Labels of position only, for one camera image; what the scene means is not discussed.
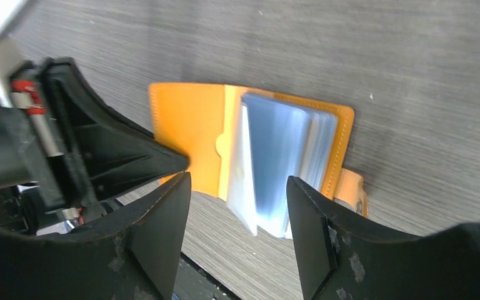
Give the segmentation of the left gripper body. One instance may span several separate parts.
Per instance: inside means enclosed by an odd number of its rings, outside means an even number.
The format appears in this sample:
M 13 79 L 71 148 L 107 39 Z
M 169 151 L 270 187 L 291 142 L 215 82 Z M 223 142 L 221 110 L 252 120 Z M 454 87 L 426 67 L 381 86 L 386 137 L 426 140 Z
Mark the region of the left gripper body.
M 23 62 L 12 74 L 17 96 L 37 94 L 36 114 L 0 105 L 0 228 L 34 235 L 99 218 L 97 101 L 77 62 Z

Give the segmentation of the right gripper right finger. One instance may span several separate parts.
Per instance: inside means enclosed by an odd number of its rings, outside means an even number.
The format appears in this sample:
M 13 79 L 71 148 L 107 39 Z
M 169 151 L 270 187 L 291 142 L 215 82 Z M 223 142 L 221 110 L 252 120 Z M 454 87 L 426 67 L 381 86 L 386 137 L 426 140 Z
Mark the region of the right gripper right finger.
M 480 299 L 480 222 L 417 236 L 294 176 L 287 203 L 304 299 Z

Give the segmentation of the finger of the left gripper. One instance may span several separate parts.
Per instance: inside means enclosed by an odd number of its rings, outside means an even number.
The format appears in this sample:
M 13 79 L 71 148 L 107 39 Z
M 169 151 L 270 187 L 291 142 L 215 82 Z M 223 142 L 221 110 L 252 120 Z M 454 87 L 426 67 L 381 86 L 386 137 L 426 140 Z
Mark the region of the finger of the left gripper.
M 62 156 L 55 177 L 68 201 L 88 206 L 183 172 L 189 158 L 108 106 L 71 57 L 41 64 L 41 88 Z

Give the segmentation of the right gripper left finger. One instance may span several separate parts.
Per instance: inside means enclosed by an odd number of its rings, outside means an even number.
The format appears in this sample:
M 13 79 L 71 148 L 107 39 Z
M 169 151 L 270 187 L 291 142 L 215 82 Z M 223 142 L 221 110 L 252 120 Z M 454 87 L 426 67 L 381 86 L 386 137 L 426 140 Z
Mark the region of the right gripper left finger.
M 0 299 L 170 299 L 190 198 L 182 172 L 67 234 L 0 228 Z

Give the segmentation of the orange leather card holder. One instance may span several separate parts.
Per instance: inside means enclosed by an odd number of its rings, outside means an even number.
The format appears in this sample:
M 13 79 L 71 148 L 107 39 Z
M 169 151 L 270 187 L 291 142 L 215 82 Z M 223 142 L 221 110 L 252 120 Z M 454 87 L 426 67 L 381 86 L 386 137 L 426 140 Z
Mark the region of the orange leather card holder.
M 152 84 L 150 103 L 156 139 L 189 158 L 193 190 L 224 200 L 252 234 L 292 238 L 289 176 L 368 215 L 363 177 L 343 168 L 351 107 L 186 82 Z

